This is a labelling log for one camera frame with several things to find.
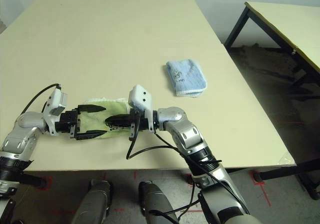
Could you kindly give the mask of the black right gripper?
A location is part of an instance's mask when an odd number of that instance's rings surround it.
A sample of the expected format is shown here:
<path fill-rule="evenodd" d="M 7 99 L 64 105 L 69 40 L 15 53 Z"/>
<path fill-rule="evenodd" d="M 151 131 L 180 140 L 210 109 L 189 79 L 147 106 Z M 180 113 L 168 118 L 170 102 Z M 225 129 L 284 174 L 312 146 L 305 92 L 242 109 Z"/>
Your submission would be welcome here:
<path fill-rule="evenodd" d="M 109 116 L 105 119 L 105 124 L 110 129 L 130 128 L 130 141 L 133 141 L 138 137 L 139 131 L 148 129 L 148 120 L 145 118 L 145 112 L 138 110 L 131 110 L 130 114 L 117 114 Z"/>

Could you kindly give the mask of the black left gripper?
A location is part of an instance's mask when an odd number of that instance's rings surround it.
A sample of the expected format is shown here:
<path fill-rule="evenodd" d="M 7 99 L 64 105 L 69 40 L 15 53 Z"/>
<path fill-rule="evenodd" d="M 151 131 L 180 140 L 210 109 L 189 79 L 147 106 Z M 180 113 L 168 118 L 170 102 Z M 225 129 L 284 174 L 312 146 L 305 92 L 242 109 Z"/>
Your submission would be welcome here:
<path fill-rule="evenodd" d="M 68 133 L 71 138 L 75 138 L 76 140 L 88 140 L 102 136 L 107 132 L 106 130 L 88 130 L 78 133 L 80 131 L 80 119 L 78 115 L 81 112 L 101 112 L 106 110 L 105 107 L 94 104 L 82 104 L 77 106 L 77 110 L 66 111 L 60 115 L 59 121 L 55 123 L 55 130 L 58 133 Z"/>

